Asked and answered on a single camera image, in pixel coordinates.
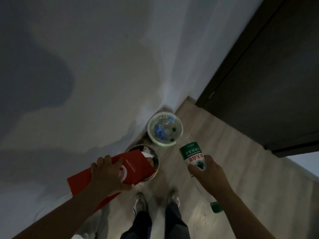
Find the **dark brown door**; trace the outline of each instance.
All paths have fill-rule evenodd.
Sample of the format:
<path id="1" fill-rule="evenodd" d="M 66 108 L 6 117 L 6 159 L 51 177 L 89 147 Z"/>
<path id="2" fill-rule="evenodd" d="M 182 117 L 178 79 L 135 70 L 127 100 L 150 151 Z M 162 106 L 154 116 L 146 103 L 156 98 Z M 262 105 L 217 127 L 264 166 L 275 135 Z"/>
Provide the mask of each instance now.
<path id="1" fill-rule="evenodd" d="M 318 151 L 319 0 L 285 0 L 203 108 L 279 157 Z"/>

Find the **green triangle logo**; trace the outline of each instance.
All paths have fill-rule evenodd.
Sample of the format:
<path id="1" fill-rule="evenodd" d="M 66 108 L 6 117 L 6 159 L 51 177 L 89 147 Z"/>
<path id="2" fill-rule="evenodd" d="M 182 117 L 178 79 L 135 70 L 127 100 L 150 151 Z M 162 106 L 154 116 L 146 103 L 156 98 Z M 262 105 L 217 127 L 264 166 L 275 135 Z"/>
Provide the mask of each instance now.
<path id="1" fill-rule="evenodd" d="M 199 167 L 200 169 L 203 169 L 204 168 L 204 163 L 203 162 L 198 163 L 196 166 Z"/>

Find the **bottle label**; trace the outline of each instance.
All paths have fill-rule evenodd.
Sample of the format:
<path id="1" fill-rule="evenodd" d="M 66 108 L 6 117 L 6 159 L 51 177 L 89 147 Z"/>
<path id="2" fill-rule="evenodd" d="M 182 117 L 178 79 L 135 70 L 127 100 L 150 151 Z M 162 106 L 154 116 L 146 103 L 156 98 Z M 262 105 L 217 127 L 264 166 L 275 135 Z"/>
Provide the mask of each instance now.
<path id="1" fill-rule="evenodd" d="M 204 154 L 200 150 L 197 142 L 191 142 L 180 148 L 181 155 L 185 163 L 195 165 L 199 170 L 206 170 Z"/>

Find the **white wall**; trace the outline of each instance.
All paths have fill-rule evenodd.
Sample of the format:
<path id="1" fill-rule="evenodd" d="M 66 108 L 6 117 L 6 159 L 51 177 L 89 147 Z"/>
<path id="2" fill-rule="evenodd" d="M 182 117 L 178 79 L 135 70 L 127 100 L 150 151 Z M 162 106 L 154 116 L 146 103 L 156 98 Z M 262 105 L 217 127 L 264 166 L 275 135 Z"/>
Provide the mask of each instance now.
<path id="1" fill-rule="evenodd" d="M 319 152 L 298 154 L 288 158 L 319 177 Z"/>
<path id="2" fill-rule="evenodd" d="M 261 2 L 5 0 L 2 238 L 67 194 L 68 176 L 123 152 L 159 108 L 198 99 Z"/>

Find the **leg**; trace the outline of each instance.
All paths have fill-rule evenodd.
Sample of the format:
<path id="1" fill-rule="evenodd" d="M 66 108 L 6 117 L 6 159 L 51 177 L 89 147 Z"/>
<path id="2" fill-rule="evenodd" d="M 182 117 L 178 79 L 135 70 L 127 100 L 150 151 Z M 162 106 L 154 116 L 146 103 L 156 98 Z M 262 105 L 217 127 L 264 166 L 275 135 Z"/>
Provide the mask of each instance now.
<path id="1" fill-rule="evenodd" d="M 188 227 L 181 219 L 179 206 L 179 194 L 173 191 L 165 209 L 165 238 L 190 238 Z"/>
<path id="2" fill-rule="evenodd" d="M 121 239 L 149 239 L 151 236 L 152 220 L 148 213 L 148 206 L 142 193 L 134 199 L 133 212 L 135 219 L 132 227 L 122 234 Z"/>

